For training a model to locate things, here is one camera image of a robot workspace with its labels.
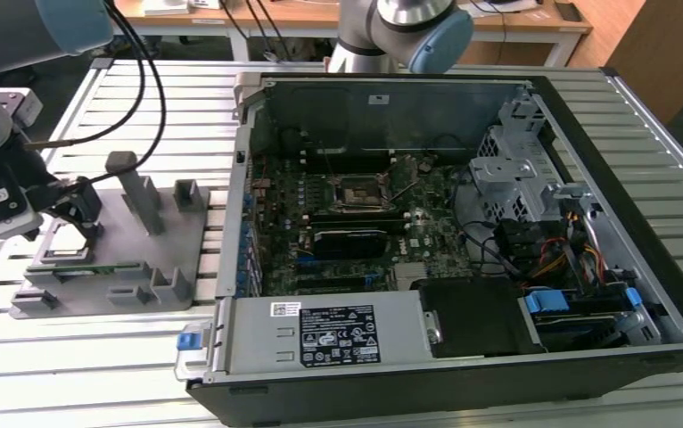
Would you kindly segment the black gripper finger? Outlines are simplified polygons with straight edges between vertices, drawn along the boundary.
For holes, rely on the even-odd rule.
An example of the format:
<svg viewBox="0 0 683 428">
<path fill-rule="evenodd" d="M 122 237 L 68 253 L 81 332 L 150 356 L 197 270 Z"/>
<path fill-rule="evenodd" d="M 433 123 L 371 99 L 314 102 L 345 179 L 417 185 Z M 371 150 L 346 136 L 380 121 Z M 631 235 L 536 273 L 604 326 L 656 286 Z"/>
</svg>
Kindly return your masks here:
<svg viewBox="0 0 683 428">
<path fill-rule="evenodd" d="M 86 240 L 92 240 L 101 233 L 97 222 L 98 213 L 93 209 L 81 209 L 73 204 L 62 204 L 45 209 L 44 213 L 73 225 Z"/>
<path fill-rule="evenodd" d="M 86 177 L 76 177 L 74 189 L 69 195 L 68 214 L 80 223 L 94 223 L 98 220 L 102 202 L 94 191 L 93 185 L 88 184 Z"/>
</svg>

